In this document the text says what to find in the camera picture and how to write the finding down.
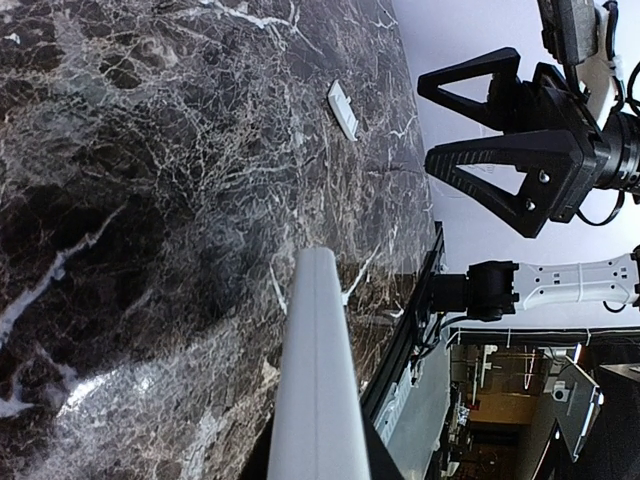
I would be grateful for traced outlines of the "white remote control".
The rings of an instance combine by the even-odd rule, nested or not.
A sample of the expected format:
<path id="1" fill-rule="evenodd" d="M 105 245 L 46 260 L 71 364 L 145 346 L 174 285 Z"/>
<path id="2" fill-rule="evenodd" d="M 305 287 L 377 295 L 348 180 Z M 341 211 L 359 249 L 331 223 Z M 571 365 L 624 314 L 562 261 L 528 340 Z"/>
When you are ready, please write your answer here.
<path id="1" fill-rule="evenodd" d="M 371 476 L 336 258 L 326 247 L 297 257 L 267 476 Z"/>

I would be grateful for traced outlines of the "white battery cover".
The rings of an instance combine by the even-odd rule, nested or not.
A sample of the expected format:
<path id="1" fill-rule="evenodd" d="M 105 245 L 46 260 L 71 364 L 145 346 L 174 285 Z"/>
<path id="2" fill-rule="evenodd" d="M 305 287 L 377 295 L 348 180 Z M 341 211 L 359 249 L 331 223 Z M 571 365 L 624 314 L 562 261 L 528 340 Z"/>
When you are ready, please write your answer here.
<path id="1" fill-rule="evenodd" d="M 352 142 L 357 141 L 359 120 L 351 107 L 351 98 L 347 96 L 338 79 L 336 79 L 328 92 L 329 106 L 345 136 Z"/>

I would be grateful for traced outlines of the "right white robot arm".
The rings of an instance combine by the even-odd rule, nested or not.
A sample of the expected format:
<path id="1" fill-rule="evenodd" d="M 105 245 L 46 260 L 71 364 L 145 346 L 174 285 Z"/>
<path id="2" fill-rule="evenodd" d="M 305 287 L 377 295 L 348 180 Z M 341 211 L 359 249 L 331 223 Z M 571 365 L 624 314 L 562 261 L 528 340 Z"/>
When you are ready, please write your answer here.
<path id="1" fill-rule="evenodd" d="M 505 47 L 423 74 L 418 94 L 491 130 L 431 148 L 428 175 L 474 199 L 520 235 L 582 217 L 590 191 L 639 195 L 639 103 L 615 50 L 614 1 L 542 1 L 542 40 L 552 56 L 518 76 Z M 457 321 L 498 321 L 544 305 L 598 302 L 611 312 L 639 303 L 639 255 L 591 263 L 486 261 L 438 276 L 434 310 Z"/>

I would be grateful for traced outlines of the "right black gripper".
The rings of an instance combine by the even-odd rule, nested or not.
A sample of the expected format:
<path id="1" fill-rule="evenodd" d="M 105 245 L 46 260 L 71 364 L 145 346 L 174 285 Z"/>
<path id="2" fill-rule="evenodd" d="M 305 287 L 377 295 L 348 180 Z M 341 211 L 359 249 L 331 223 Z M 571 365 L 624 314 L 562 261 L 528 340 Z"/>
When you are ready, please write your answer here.
<path id="1" fill-rule="evenodd" d="M 425 73 L 417 94 L 501 136 L 438 145 L 425 170 L 525 238 L 569 222 L 605 170 L 602 130 L 554 67 L 519 80 L 520 55 L 504 47 Z"/>

